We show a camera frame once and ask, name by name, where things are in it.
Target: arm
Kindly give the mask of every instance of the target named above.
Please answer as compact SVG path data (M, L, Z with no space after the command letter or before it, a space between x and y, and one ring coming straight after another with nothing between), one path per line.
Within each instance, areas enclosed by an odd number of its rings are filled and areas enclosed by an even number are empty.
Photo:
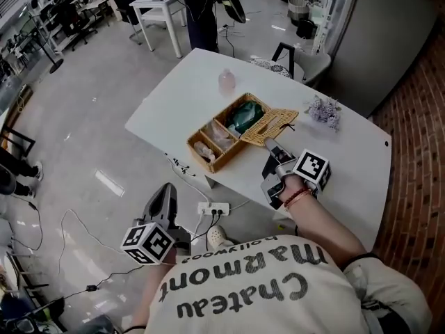
M297 175L286 177L285 183L286 188L280 194L282 202L303 187L302 180ZM341 268L349 260L366 253L360 240L311 195L303 196L292 204L289 213L302 236L322 246L338 267Z
M176 257L176 250L171 250L165 257L165 263L149 267L149 274L147 282L145 283L144 292L140 305L133 313L133 319L130 323L130 328L133 327L146 327L150 316L150 305L153 298L156 295L158 286L161 284L165 275L174 266Z
M297 175L285 183L283 202L303 187ZM428 332L431 313L413 281L367 254L360 240L311 195L293 203L289 212L302 236L321 245L343 271L362 303L370 333Z

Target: power strip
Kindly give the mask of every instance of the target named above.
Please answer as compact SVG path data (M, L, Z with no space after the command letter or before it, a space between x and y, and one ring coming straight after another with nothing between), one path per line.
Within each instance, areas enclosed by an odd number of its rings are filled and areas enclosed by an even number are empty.
M197 204L197 213L199 215L213 215L212 210L218 215L218 210L222 211L221 216L227 216L230 213L230 204L229 203L207 203L207 202L199 202Z

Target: equipment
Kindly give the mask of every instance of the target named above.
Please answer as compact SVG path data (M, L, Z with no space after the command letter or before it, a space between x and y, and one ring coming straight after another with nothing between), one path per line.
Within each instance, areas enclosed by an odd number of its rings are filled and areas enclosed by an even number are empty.
M176 188L164 184L148 201L143 217L133 220L127 230L121 249L139 264L160 264L175 246L182 255L189 255L191 236L175 225L177 215Z
M327 159L308 150L297 158L272 138L266 138L264 145L270 156L262 172L264 181L261 183L261 190L273 209L282 205L278 196L283 192L284 179L289 175L301 176L314 197L325 188L332 174Z

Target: shoe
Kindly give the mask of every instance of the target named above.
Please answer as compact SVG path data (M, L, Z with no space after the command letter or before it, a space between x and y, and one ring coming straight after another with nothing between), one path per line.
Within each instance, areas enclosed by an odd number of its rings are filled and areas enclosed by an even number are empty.
M42 162L37 161L35 163L34 167L37 167L38 170L39 170L39 172L37 173L35 178L37 178L39 181L43 180L43 165L42 165Z
M207 242L214 250L219 247L219 245L223 244L226 240L227 236L225 234L225 231L219 225L212 226L207 232Z
M31 187L29 187L28 197L31 198L31 199L35 198L35 191Z

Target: electrical cable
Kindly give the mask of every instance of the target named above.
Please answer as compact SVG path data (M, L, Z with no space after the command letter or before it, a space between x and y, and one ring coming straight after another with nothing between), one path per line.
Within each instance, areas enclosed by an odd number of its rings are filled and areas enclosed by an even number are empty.
M196 187L193 186L192 184L188 183L183 177L181 177L180 175L178 175L178 174L176 173L176 171L175 171L175 165L171 162L170 159L168 159L168 161L170 162L170 165L171 165L171 167L172 167L172 171L173 171L173 173L174 173L176 176L178 176L179 178L181 178L182 182L184 182L185 184L187 184L189 187L195 189L201 196L203 196L203 197L205 198L205 200L206 200L208 203L211 203L211 202L212 202L211 199L210 199L208 196L206 196L204 193L202 193L198 188L196 188Z
M20 94L18 95L16 103L17 103L17 111L18 111L18 113L22 113L22 111L25 109L25 101L24 101L23 97Z
M218 27L218 17L216 16L216 3L213 3L213 10L215 11L215 23L216 23L216 27ZM220 45L218 43L218 36L216 36L216 48L218 50L218 53L220 51Z
M246 200L244 203L241 203L240 205L237 205L237 206L235 206L235 207L233 207L233 208L230 208L229 210L232 211L232 210L241 208L243 205L248 204L249 202L250 202L250 199L249 199L249 200Z
M80 224L82 224L82 226L84 227L84 229L86 230L88 235L90 235L94 240L96 240L96 242L99 245L103 246L104 248L109 248L110 250L113 250L115 253L118 253L120 255L125 255L125 253L121 253L120 251L117 251L115 248L112 248L110 246L103 244L98 238L96 238L93 234L90 233L90 231L87 229L85 223L79 218L79 216L73 209L67 209L67 211L63 214L62 220L60 221L60 228L62 230L62 238L63 238L63 247L62 247L62 253L60 254L60 257L58 258L57 276L60 275L60 261L62 260L63 253L65 252L66 241L65 241L65 233L63 232L63 221L65 220L65 217L67 216L68 212L72 212L76 216L77 220L79 221Z
M228 30L229 30L229 28L226 27L226 29L225 29L225 39L228 41L229 45L232 46L232 57L235 58L235 47L233 46L233 44L229 41L229 38L227 37Z
M202 10L201 10L201 13L200 13L200 16L198 16L197 20L195 20L195 18L193 17L192 10L188 7L188 5L186 3L182 3L180 0L175 0L175 1L180 3L182 6L185 6L188 9L193 22L197 22L201 18L201 15L204 12L204 10L206 9L206 5L207 5L207 1L208 0L206 0L206 2L204 3L204 6L202 7Z
M213 226L213 222L215 221L215 214L212 214L211 215L211 223L210 223L210 226L209 226L209 229L207 229L207 231L206 231L206 238L204 239L205 240L205 242L206 242L206 251L209 251L209 247L207 246L207 234L209 233L209 231L210 231L210 229L211 229L211 227Z
M286 52L286 54L285 54L283 57L279 57L279 58L277 59L277 61L279 61L280 59L283 59L283 58L286 57L288 54L289 54L289 52Z
M201 215L200 215L200 221L198 221L197 224L196 224L196 228L195 228L195 231L194 231L194 233L193 233L193 237L196 236L197 229L198 229L199 226L201 225L201 223L202 223L202 219L204 219L204 212L201 213Z
M210 228L211 228L212 226L215 226L216 223L219 222L219 220L221 219L221 215L218 215L218 220L217 220L215 223L213 223L214 218L215 218L215 216L213 215L212 222L211 222L209 228L208 228L205 232L203 232L201 235L195 236L195 237L191 240L191 242L192 242L193 240L195 240L195 239L200 238L202 235L207 234L207 233L209 232Z
M37 250L41 247L42 242L43 242L43 229L42 229L42 221L41 221L41 219L40 219L40 212L39 212L39 209L37 209L37 207L36 207L33 203L31 203L31 202L29 202L29 201L27 201L27 200L25 200L25 199L22 199L22 198L20 198L20 197L14 196L13 194L11 194L11 195L12 195L14 198L17 198L17 199L22 200L23 202L27 202L28 205L29 205L29 207L32 208L32 209L34 209L34 210L37 212L38 217L39 217L39 228L40 228L40 243L39 243L39 246L37 246L37 248L31 248L30 246L23 244L20 240L17 240L17 239L14 238L14 237L13 237L13 240L16 241L16 242L18 242L20 245L22 245L22 246L24 246L24 247L26 247L26 248L29 248L29 249L32 250L32 251L37 251Z
M76 296L77 294L80 294L80 293L84 293L84 292L95 292L95 291L98 291L98 290L99 290L99 286L100 286L103 282L109 280L112 276L114 276L114 275L128 275L129 273L131 273L131 272L133 272L133 271L136 271L136 270L139 270L139 269L141 269L141 268L143 268L143 265L140 265L139 267L135 267L134 269L131 269L130 271L127 271L127 272L113 272L113 273L110 274L110 276L108 276L107 278L105 278L105 279L103 279L102 281L100 281L99 283L97 283L97 285L89 285L89 286L87 286L87 288L84 289L83 291L75 292L75 293L73 293L73 294L70 294L69 296L64 296L63 298L64 298L64 299L68 299L69 297Z

